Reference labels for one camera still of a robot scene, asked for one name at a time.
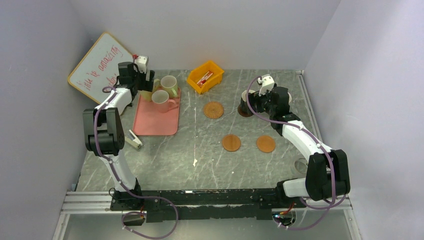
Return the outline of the pink mug white inside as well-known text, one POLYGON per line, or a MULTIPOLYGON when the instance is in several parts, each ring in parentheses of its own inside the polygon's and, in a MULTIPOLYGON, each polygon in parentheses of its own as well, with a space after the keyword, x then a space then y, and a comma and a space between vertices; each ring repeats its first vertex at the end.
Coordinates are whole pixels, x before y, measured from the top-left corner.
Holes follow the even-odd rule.
POLYGON ((290 104, 293 98, 290 92, 287 92, 287 94, 288 94, 288 103, 290 104))

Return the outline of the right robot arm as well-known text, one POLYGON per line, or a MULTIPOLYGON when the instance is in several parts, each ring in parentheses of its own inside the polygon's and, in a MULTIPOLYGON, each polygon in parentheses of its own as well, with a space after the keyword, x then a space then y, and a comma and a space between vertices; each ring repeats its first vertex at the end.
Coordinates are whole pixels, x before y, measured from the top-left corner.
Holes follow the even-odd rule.
POLYGON ((307 161, 304 178, 277 183, 275 202, 288 207, 294 198, 314 201, 333 199, 351 190, 347 154, 334 150, 317 139, 290 110, 290 95, 285 87, 275 86, 261 95, 259 91, 242 93, 242 100, 250 114, 268 114, 265 121, 286 140, 290 141, 307 161))

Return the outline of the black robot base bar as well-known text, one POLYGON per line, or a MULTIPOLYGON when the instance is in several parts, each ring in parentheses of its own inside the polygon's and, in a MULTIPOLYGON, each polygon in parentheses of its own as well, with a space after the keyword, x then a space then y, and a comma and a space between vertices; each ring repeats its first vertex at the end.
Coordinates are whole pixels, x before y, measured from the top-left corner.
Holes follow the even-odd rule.
POLYGON ((127 192, 111 194, 110 210, 143 211, 148 223, 178 220, 271 220, 288 209, 304 208, 298 197, 280 187, 210 190, 144 190, 144 199, 127 192))

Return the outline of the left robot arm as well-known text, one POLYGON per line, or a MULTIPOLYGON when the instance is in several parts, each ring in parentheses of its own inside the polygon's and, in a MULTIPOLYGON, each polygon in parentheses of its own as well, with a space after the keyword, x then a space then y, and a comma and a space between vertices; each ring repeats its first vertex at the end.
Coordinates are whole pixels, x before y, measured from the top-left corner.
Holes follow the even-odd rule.
POLYGON ((124 204, 130 210, 139 209, 144 197, 137 178, 120 152, 126 142, 121 114, 132 106, 140 90, 152 91, 154 83, 146 76, 135 62, 120 62, 116 83, 101 90, 107 94, 106 99, 82 114, 86 149, 107 167, 114 181, 112 201, 124 204))

